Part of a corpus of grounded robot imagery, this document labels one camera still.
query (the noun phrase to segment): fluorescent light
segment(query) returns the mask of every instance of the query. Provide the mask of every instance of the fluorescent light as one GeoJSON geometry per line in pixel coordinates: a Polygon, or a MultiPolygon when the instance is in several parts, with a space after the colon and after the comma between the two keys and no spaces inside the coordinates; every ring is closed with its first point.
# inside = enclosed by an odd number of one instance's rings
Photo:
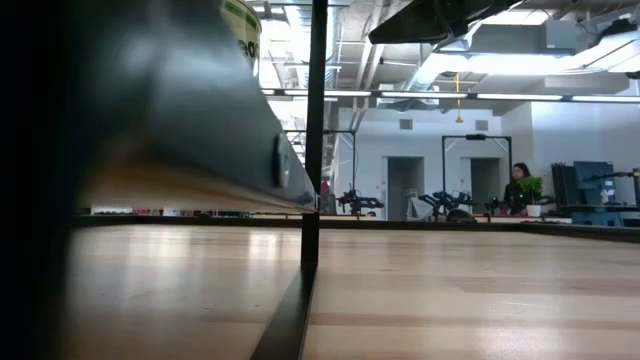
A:
{"type": "Polygon", "coordinates": [[[640,103],[640,96],[574,96],[573,101],[612,102],[612,103],[640,103]]]}
{"type": "Polygon", "coordinates": [[[339,91],[327,90],[324,92],[327,96],[351,96],[351,97],[367,97],[371,96],[371,91],[339,91]]]}
{"type": "Polygon", "coordinates": [[[558,101],[562,99],[562,95],[478,94],[478,99],[558,101]]]}
{"type": "Polygon", "coordinates": [[[292,96],[307,96],[309,94],[309,90],[285,90],[284,93],[292,96]]]}
{"type": "Polygon", "coordinates": [[[382,97],[392,98],[417,98],[417,99],[464,99],[466,93],[440,93],[440,92],[400,92],[383,91],[382,97]]]}

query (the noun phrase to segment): black object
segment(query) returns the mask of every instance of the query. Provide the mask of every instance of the black object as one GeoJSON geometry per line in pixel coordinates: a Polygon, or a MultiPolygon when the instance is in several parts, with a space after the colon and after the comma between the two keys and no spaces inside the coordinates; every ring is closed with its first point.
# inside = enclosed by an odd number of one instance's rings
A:
{"type": "Polygon", "coordinates": [[[492,197],[489,202],[484,203],[484,208],[488,213],[493,214],[493,212],[500,208],[500,200],[497,197],[492,197]]]}
{"type": "Polygon", "coordinates": [[[636,193],[636,207],[640,210],[640,168],[634,168],[633,174],[633,189],[636,193]]]}
{"type": "Polygon", "coordinates": [[[441,215],[446,215],[446,220],[448,222],[477,222],[472,214],[462,209],[458,209],[458,206],[460,205],[475,205],[471,201],[471,196],[469,196],[469,194],[461,192],[458,194],[458,197],[454,197],[445,191],[436,191],[432,196],[424,194],[418,196],[418,199],[432,206],[432,216],[434,219],[437,219],[441,215]]]}
{"type": "Polygon", "coordinates": [[[357,190],[352,188],[349,191],[345,191],[341,197],[336,200],[342,206],[342,212],[347,210],[345,205],[349,204],[351,207],[351,215],[361,215],[362,209],[382,209],[384,204],[377,198],[358,196],[357,190]]]}
{"type": "Polygon", "coordinates": [[[317,266],[303,265],[293,277],[251,360],[302,359],[317,266]]]}
{"type": "Polygon", "coordinates": [[[469,24],[519,0],[414,0],[369,34],[372,44],[438,44],[462,36],[469,24]]]}
{"type": "Polygon", "coordinates": [[[447,139],[465,139],[484,141],[487,139],[504,139],[507,140],[507,150],[509,151],[509,169],[513,167],[513,153],[511,151],[511,136],[489,136],[485,134],[467,134],[467,135],[443,135],[442,136],[442,191],[447,191],[447,139]]]}
{"type": "MultiPolygon", "coordinates": [[[[311,54],[309,58],[309,96],[307,99],[307,143],[305,168],[313,188],[320,194],[322,180],[322,130],[324,127],[324,71],[327,42],[327,0],[315,0],[311,6],[311,54]]],[[[302,215],[302,264],[318,264],[320,215],[302,215]]]]}

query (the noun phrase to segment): dark hair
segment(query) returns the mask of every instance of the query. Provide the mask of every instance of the dark hair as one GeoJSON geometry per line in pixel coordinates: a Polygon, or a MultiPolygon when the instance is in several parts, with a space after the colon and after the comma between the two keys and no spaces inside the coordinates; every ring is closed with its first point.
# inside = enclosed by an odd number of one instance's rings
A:
{"type": "Polygon", "coordinates": [[[522,172],[524,173],[524,177],[529,177],[531,176],[531,172],[529,171],[529,167],[527,166],[527,164],[525,163],[515,163],[513,164],[514,168],[520,168],[520,170],[522,170],[522,172]]]}

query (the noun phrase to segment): ceiling beam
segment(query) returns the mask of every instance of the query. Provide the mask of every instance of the ceiling beam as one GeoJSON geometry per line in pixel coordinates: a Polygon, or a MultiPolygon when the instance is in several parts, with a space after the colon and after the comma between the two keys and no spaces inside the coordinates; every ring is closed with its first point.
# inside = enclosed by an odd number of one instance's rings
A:
{"type": "MultiPolygon", "coordinates": [[[[371,14],[371,28],[375,28],[380,23],[380,13],[382,12],[382,6],[373,7],[373,13],[371,14]]],[[[364,48],[362,48],[362,56],[360,57],[360,65],[358,66],[358,72],[356,73],[356,82],[353,84],[354,89],[360,88],[360,83],[362,82],[362,77],[364,76],[364,70],[367,67],[367,61],[369,60],[369,55],[371,54],[371,49],[373,45],[369,41],[369,37],[366,37],[364,48]]]]}
{"type": "MultiPolygon", "coordinates": [[[[387,10],[385,21],[398,12],[399,6],[400,6],[400,0],[392,0],[392,3],[389,6],[389,9],[387,10]]],[[[375,49],[375,52],[373,53],[373,59],[371,60],[371,68],[369,69],[369,73],[367,74],[367,81],[365,81],[364,83],[365,89],[371,88],[371,84],[373,83],[373,77],[376,75],[376,70],[378,70],[378,64],[380,63],[380,58],[382,57],[382,53],[384,52],[384,44],[376,45],[375,48],[376,49],[375,49]]]]}

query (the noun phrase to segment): white container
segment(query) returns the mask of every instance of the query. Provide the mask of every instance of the white container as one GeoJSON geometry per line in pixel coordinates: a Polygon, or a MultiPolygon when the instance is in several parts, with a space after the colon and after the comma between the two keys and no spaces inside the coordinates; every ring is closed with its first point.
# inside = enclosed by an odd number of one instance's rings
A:
{"type": "Polygon", "coordinates": [[[527,205],[527,216],[540,217],[540,215],[542,215],[541,205],[527,205]]]}
{"type": "Polygon", "coordinates": [[[251,65],[253,77],[258,78],[262,32],[258,14],[242,0],[225,0],[222,2],[222,16],[238,39],[238,46],[251,65]]]}

